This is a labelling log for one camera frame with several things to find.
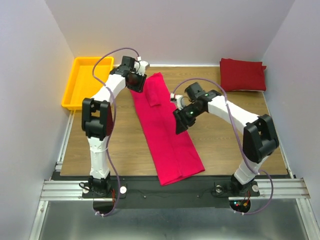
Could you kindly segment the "pink red t shirt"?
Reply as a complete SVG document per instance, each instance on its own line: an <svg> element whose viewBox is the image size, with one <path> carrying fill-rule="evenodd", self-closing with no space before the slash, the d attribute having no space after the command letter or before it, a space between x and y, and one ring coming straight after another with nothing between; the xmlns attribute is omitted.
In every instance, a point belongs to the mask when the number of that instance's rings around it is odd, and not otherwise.
<svg viewBox="0 0 320 240"><path fill-rule="evenodd" d="M204 172L205 167L187 132L176 134L176 109L163 75L148 77L143 91L131 91L161 186L170 185Z"/></svg>

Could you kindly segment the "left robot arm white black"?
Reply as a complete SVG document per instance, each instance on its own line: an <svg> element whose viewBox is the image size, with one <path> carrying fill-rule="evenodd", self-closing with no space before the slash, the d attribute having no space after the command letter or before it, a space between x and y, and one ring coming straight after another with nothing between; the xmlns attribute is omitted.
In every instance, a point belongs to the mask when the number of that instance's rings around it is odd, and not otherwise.
<svg viewBox="0 0 320 240"><path fill-rule="evenodd" d="M125 88L137 93L143 91L149 66L140 56L123 56L121 64L109 72L101 89L82 101L81 128L89 144L90 172L88 182L80 186L87 195L105 198L113 192L107 161L108 144L116 118L111 106L115 105L115 98Z"/></svg>

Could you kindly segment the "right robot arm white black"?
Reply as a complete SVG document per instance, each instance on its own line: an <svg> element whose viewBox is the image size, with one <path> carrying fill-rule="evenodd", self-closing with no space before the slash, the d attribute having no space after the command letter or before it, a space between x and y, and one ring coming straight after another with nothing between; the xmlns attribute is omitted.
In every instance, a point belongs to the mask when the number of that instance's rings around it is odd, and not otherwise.
<svg viewBox="0 0 320 240"><path fill-rule="evenodd" d="M170 101L176 105L173 115L176 134L193 126L202 113L209 113L229 123L236 137L242 162L231 176L230 189L235 195L242 195L250 189L259 175L262 164L279 147L279 139L270 115L257 115L230 102L225 92L205 91L198 82L184 91L190 101L184 103L184 96L170 93Z"/></svg>

